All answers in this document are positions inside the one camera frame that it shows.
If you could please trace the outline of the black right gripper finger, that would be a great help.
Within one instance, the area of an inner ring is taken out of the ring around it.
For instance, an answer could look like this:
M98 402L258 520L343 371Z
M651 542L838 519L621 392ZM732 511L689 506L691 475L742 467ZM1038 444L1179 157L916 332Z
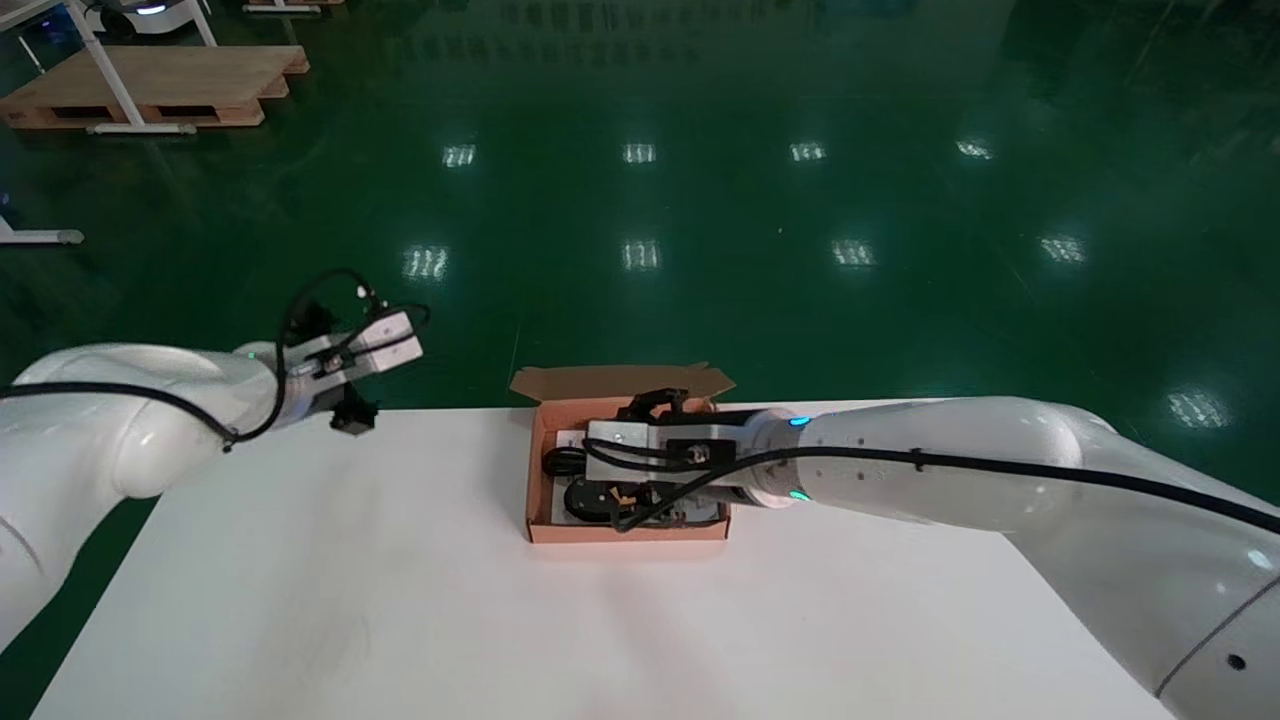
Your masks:
M668 529L669 511L657 510L657 505L668 495L669 484L664 482L623 483L611 482L611 527L618 529L635 518L645 518L637 528Z
M660 388L635 395L631 401L618 409L620 421L669 423L685 415L684 405L689 391L684 388Z

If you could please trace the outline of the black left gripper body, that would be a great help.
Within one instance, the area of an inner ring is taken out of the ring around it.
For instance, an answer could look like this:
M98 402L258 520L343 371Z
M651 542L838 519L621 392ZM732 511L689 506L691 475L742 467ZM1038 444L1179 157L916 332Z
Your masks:
M415 333L385 338L358 348L334 350L320 363L320 377L366 377L389 372L422 356L422 347Z

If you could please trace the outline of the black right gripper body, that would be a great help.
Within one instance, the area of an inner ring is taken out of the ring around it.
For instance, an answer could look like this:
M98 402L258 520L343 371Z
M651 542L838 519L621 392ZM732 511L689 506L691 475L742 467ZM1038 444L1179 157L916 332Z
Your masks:
M680 487L698 479L704 471L686 471L663 475L658 480L658 500L666 498ZM658 527L705 527L724 519L727 509L742 503L740 488L730 486L705 486L701 489L676 501L669 509L658 514Z

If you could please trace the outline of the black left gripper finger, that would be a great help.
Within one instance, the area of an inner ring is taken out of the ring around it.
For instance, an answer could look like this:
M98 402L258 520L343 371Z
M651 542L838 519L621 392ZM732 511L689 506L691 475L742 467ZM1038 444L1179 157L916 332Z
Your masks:
M315 299L300 300L294 305L294 342L303 345L330 334L337 324L337 315Z
M376 427L379 407L361 397L344 397L332 410L330 428L358 437Z

